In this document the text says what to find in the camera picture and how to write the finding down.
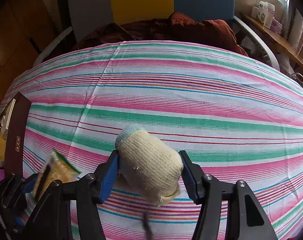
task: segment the green stripe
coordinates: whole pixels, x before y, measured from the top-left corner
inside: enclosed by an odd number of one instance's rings
[[[111,152],[115,149],[114,142],[96,137],[75,134],[57,128],[40,125],[34,122],[27,122],[27,126],[41,133],[48,134],[55,138],[63,139],[69,142],[74,142],[79,145],[84,145],[94,149],[99,149],[106,152]],[[303,153],[303,146],[292,147],[276,150],[262,151],[189,151],[188,156],[192,162],[240,162],[252,161],[259,159],[270,159],[277,157],[285,157],[294,154]]]
[[[170,43],[170,44],[163,44],[163,43],[130,43],[130,44],[120,44],[119,47],[118,47],[118,50],[121,50],[122,48],[121,47],[126,47],[124,49],[128,49],[130,47],[143,47],[142,49],[144,48],[148,48],[148,47],[157,47],[159,49],[163,49],[164,47],[170,47],[170,48],[177,48],[179,50],[182,50],[182,51],[197,51],[197,52],[200,52],[200,53],[204,53],[204,52],[207,52],[207,53],[213,53],[215,55],[220,55],[220,56],[223,56],[223,57],[228,57],[228,58],[234,58],[234,59],[237,59],[241,62],[247,62],[248,64],[254,64],[254,65],[258,65],[259,67],[262,67],[264,69],[266,69],[267,71],[270,71],[270,72],[273,72],[274,74],[276,75],[279,75],[279,71],[275,70],[274,68],[270,67],[266,67],[266,65],[260,63],[260,62],[257,62],[257,61],[254,61],[253,59],[249,58],[249,57],[242,57],[240,56],[239,54],[232,54],[230,53],[229,51],[224,51],[224,50],[220,50],[220,49],[211,49],[211,48],[204,48],[204,47],[201,47],[201,46],[197,46],[197,45],[184,45],[184,44],[179,44],[179,43]]]
[[[79,235],[79,229],[77,228],[77,227],[75,227],[75,226],[71,226],[71,231],[72,231],[72,234],[73,235],[77,235],[77,236],[80,236]]]
[[[278,234],[279,239],[280,239],[284,234],[286,234],[289,230],[291,230],[291,229],[292,229],[292,228],[301,220],[302,217],[303,217],[303,212],[294,218],[294,220],[291,222],[291,224],[287,227],[287,230],[286,230],[286,231],[283,231],[282,233]]]
[[[249,132],[269,132],[269,133],[280,133],[280,134],[303,134],[303,129],[286,127],[283,126],[283,124],[280,124],[281,126],[276,126],[269,124],[232,122],[232,121],[211,120],[211,119],[202,119],[202,118],[124,113],[117,111],[92,109],[87,107],[77,108],[77,107],[69,107],[69,106],[43,106],[43,105],[33,104],[30,109],[45,111],[45,112],[55,112],[60,114],[69,114],[69,115],[81,115],[82,113],[83,116],[96,118],[96,119],[112,120],[116,122],[162,125],[162,126],[170,126],[170,127],[190,127],[196,129],[241,131],[241,132],[249,131]]]
[[[264,160],[303,153],[303,146],[260,151],[190,151],[186,150],[192,162],[243,162]]]
[[[99,149],[107,152],[111,152],[115,149],[114,142],[112,141],[76,134],[74,132],[62,131],[45,125],[36,124],[34,122],[27,122],[27,127],[48,134],[55,138],[59,138],[69,142],[74,142],[79,145],[84,145],[93,149]]]

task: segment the white box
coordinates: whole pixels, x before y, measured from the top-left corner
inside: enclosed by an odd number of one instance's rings
[[[264,26],[267,27],[268,29],[270,29],[272,19],[274,18],[274,13],[275,13],[275,6],[271,3],[268,3],[268,12],[264,23]]]
[[[260,1],[258,6],[257,18],[268,29],[271,26],[275,13],[275,6],[268,2]]]
[[[13,107],[15,106],[16,99],[13,99],[10,101],[7,110],[6,110],[6,116],[5,120],[3,122],[3,126],[1,127],[1,136],[5,140],[7,138],[8,128],[9,128],[9,122],[11,118],[11,114],[13,112]]]
[[[257,17],[257,14],[258,14],[258,7],[253,6],[251,16],[252,16],[253,18],[256,18],[256,17]]]

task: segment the striped bed sheet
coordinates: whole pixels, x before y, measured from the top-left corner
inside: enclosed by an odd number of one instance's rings
[[[245,180],[278,239],[303,226],[303,89],[277,70],[232,52],[174,41],[105,44],[61,55],[14,80],[0,113],[20,91],[31,102],[23,175],[38,172],[52,148],[80,177],[104,163],[121,129],[140,124],[219,180]],[[106,238],[191,239],[200,206],[181,194],[161,207],[113,189],[98,206]],[[218,239],[224,239],[222,203]],[[79,239],[71,203],[73,235]]]

